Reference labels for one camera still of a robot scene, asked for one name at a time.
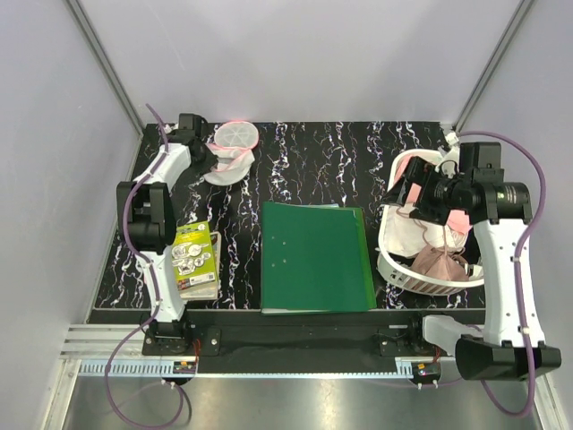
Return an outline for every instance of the black marble table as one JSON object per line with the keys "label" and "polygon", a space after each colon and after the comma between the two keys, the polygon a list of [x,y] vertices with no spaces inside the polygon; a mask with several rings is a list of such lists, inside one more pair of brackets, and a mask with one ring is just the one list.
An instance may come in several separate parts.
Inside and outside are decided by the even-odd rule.
{"label": "black marble table", "polygon": [[[218,300],[191,303],[205,309],[261,306],[263,202],[337,203],[363,208],[377,305],[388,309],[484,308],[483,288],[451,297],[428,297],[387,285],[376,271],[378,230],[393,159],[404,150],[444,144],[438,123],[259,123],[255,162],[240,183],[210,185],[190,170],[172,192],[177,225],[208,220],[223,237]],[[155,157],[158,129],[148,125],[133,176]],[[94,303],[96,310],[150,308],[141,270],[115,235]]]}

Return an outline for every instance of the white wall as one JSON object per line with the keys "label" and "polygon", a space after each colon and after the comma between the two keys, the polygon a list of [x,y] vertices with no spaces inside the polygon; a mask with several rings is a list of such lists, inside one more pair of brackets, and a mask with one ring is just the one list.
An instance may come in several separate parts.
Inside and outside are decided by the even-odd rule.
{"label": "white wall", "polygon": [[61,0],[0,14],[0,427],[37,428],[138,139]]}
{"label": "white wall", "polygon": [[439,120],[518,0],[81,0],[139,114]]}
{"label": "white wall", "polygon": [[[553,374],[561,402],[573,405],[573,3],[537,2],[517,34],[464,131],[504,133],[526,146],[547,176],[548,200],[532,237],[535,303],[549,345],[561,349],[562,368]],[[503,150],[510,179],[539,196],[533,168],[516,151]]]}

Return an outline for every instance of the laundry basket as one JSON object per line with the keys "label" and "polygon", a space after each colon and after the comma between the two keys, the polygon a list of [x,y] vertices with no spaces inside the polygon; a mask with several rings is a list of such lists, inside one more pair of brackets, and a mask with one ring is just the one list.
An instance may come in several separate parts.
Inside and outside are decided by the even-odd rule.
{"label": "laundry basket", "polygon": [[[432,163],[439,162],[441,155],[436,150],[406,150],[399,154],[392,163],[390,178],[388,181],[388,189],[394,185],[394,176],[398,170],[398,166],[402,159],[408,156],[418,156],[430,161]],[[385,210],[382,213],[382,221],[380,231],[378,233],[378,247],[380,248],[380,255],[378,256],[378,271],[382,277],[392,285],[402,289],[412,291],[414,293],[425,294],[429,296],[447,296],[456,294],[465,288],[480,287],[483,285],[483,277],[472,278],[467,281],[449,281],[430,278],[421,275],[415,271],[411,271],[405,265],[396,262],[386,251],[384,246],[384,233],[388,221],[388,212]]]}

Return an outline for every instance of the pink garment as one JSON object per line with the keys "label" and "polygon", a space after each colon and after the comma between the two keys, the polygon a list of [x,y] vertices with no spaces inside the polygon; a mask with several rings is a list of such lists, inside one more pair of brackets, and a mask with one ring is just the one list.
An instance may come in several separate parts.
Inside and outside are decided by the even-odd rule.
{"label": "pink garment", "polygon": [[[396,177],[394,178],[394,183],[396,183],[402,176],[404,170],[406,170],[408,161],[412,157],[413,155],[408,155],[400,161],[400,164],[398,164],[398,170],[396,171]],[[410,194],[408,195],[406,202],[415,203],[415,201],[418,200],[418,195],[420,195],[421,190],[422,188],[420,185],[412,184],[412,188],[410,189]],[[469,223],[469,217],[463,211],[452,211],[449,213],[448,227],[462,235],[466,235],[472,228]]]}

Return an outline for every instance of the book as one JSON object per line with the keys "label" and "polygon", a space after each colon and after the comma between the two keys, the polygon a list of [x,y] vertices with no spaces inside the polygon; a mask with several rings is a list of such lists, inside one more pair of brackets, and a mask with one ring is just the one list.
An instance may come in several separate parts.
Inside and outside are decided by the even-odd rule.
{"label": "book", "polygon": [[211,282],[218,284],[218,265],[207,222],[178,228],[171,256],[179,291],[196,290]]}
{"label": "book", "polygon": [[362,210],[263,203],[261,280],[264,314],[376,307]]}
{"label": "book", "polygon": [[[215,254],[215,264],[217,273],[220,271],[221,262],[221,234],[217,231],[211,233],[211,246]],[[218,292],[221,288],[221,280],[212,280],[209,282],[197,284],[193,287],[179,290],[179,295],[183,300],[215,300],[218,298]]]}

